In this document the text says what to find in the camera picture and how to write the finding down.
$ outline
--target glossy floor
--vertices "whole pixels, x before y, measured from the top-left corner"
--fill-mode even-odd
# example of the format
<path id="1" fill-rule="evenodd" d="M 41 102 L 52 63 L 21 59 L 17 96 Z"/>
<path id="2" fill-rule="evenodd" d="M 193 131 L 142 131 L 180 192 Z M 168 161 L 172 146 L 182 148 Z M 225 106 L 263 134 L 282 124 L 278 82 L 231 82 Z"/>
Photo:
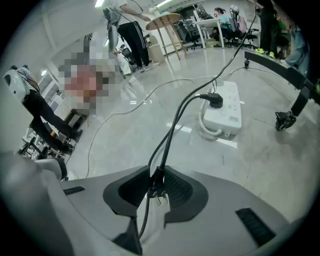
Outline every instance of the glossy floor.
<path id="1" fill-rule="evenodd" d="M 109 85 L 109 96 L 97 104 L 97 114 L 83 124 L 83 135 L 67 168 L 71 178 L 84 178 L 88 150 L 98 125 L 116 111 L 128 111 L 151 90 L 177 78 L 216 75 L 234 54 L 233 48 L 189 49 L 144 73 L 136 72 L 119 84 Z M 223 73 L 243 67 L 241 50 Z M 251 68 L 267 70 L 254 62 Z M 90 153 L 89 177 L 101 176 L 148 160 L 168 131 L 176 109 L 192 89 L 209 77 L 180 80 L 157 89 L 137 110 L 113 116 L 98 131 Z M 194 100 L 181 118 L 167 164 L 177 170 L 191 169 L 233 181 L 245 187 L 290 222 L 307 211 L 318 187 L 320 174 L 320 108 L 309 102 L 296 124 L 286 131 L 275 129 L 275 111 L 288 111 L 298 91 L 281 77 L 255 69 L 240 69 L 226 80 L 237 83 L 242 111 L 242 129 L 229 138 L 205 138 L 197 122 L 201 100 Z M 162 151 L 153 162 L 160 163 Z"/>

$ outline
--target wooden stool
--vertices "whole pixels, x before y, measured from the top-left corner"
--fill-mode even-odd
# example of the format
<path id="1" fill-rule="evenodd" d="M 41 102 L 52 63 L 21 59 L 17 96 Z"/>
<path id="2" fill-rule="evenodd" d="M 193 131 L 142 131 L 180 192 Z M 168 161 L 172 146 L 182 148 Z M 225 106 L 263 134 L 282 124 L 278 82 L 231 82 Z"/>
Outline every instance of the wooden stool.
<path id="1" fill-rule="evenodd" d="M 166 47 L 169 46 L 173 46 L 174 47 L 174 51 L 176 53 L 176 55 L 178 56 L 178 59 L 180 60 L 180 56 L 177 50 L 177 44 L 180 44 L 184 53 L 187 54 L 185 46 L 183 44 L 183 41 L 181 40 L 180 36 L 177 33 L 177 30 L 175 28 L 175 26 L 173 25 L 175 22 L 177 22 L 178 20 L 180 20 L 180 14 L 177 13 L 169 13 L 169 14 L 165 14 L 159 17 L 156 17 L 155 19 L 151 20 L 150 22 L 148 22 L 148 24 L 145 26 L 146 30 L 158 30 L 160 38 L 161 38 L 161 42 L 162 42 L 162 46 L 165 52 L 166 57 L 169 59 L 168 57 L 168 53 L 166 50 Z M 174 39 L 172 38 L 167 26 L 171 26 L 174 33 L 176 34 L 176 37 L 178 38 L 178 41 L 174 41 Z M 160 28 L 164 28 L 165 31 L 167 32 L 171 43 L 166 44 L 164 43 L 164 39 L 162 38 L 161 32 L 160 32 Z"/>

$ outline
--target power strip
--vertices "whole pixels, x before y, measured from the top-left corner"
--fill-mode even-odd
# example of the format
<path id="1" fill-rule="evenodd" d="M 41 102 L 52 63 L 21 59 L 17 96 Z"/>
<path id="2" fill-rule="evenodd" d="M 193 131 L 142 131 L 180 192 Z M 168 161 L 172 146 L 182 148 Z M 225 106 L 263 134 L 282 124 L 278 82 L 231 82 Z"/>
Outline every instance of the power strip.
<path id="1" fill-rule="evenodd" d="M 209 105 L 209 102 L 205 103 L 203 124 L 209 130 L 222 130 L 226 137 L 230 134 L 236 135 L 242 127 L 237 84 L 223 81 L 223 85 L 218 86 L 215 93 L 223 98 L 223 106 L 221 108 L 213 108 Z"/>

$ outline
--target white pants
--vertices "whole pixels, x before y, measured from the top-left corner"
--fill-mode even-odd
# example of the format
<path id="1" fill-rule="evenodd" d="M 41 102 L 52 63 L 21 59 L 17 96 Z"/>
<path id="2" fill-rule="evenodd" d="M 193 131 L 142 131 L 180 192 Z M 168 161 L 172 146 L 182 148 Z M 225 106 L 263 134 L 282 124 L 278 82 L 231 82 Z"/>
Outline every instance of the white pants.
<path id="1" fill-rule="evenodd" d="M 125 58 L 125 56 L 123 56 L 122 53 L 117 53 L 115 57 L 123 74 L 125 76 L 130 75 L 131 74 L 130 65 L 127 59 Z"/>

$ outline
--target pixelated area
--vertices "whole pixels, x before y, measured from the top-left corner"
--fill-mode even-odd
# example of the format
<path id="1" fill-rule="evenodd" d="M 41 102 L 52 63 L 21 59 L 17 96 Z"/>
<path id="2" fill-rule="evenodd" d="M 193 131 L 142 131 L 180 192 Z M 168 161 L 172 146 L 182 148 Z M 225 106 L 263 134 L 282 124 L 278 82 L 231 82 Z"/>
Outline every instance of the pixelated area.
<path id="1" fill-rule="evenodd" d="M 123 80 L 114 54 L 108 52 L 74 52 L 58 67 L 59 80 L 64 97 L 70 99 L 72 107 L 95 115 L 97 103 L 101 108 L 109 95 L 109 85 Z"/>

